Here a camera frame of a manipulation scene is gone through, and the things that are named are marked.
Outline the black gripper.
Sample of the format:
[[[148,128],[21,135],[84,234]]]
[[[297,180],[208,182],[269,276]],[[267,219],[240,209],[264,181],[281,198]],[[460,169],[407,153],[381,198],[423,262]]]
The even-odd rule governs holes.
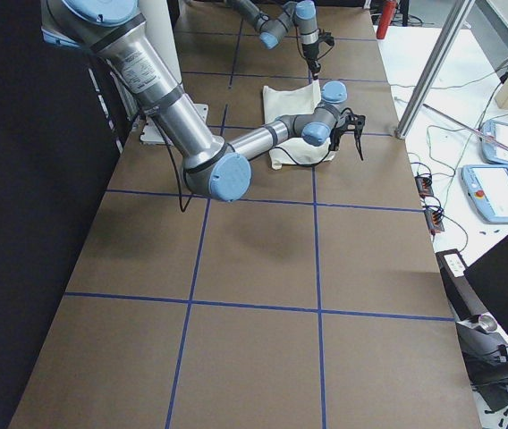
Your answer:
[[[330,48],[334,46],[334,37],[329,31],[317,29],[312,33],[301,33],[301,55],[309,67],[311,78],[319,79],[321,64],[319,60],[322,55],[319,52],[320,45],[326,43]]]
[[[328,145],[329,151],[337,151],[340,146],[341,137],[346,132],[351,131],[354,135],[356,150],[360,160],[364,160],[361,137],[363,129],[366,124],[366,116],[363,114],[356,114],[351,108],[344,108],[341,112],[340,119],[334,126],[330,133],[330,143]]]

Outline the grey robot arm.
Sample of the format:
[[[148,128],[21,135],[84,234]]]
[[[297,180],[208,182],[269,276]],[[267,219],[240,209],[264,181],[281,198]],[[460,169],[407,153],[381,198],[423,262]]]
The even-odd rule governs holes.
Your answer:
[[[107,60],[166,142],[182,155],[179,182],[194,194],[234,201],[248,190],[250,159],[292,138],[335,151],[341,136],[361,138],[366,118],[347,106],[347,90],[329,81],[311,114],[282,115],[238,139],[214,135],[182,83],[148,41],[146,18],[135,1],[44,1],[44,40]]]
[[[281,13],[271,18],[252,1],[230,0],[224,4],[235,10],[257,33],[270,50],[278,46],[292,28],[296,30],[297,47],[313,80],[321,73],[320,60],[334,47],[333,35],[318,26],[317,8],[313,1],[288,1],[279,4]]]

